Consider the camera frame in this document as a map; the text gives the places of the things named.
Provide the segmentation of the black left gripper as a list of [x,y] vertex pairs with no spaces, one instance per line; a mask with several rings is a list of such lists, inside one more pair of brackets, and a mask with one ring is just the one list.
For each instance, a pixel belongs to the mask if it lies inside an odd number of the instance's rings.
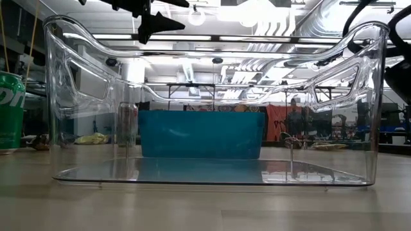
[[[111,5],[112,9],[126,10],[132,13],[132,17],[138,18],[141,16],[141,25],[138,28],[138,41],[141,44],[146,44],[151,35],[164,31],[183,30],[186,26],[178,21],[164,17],[160,12],[156,15],[151,15],[151,0],[98,0]],[[172,4],[175,6],[189,8],[189,3],[186,0],[159,0],[163,3]]]

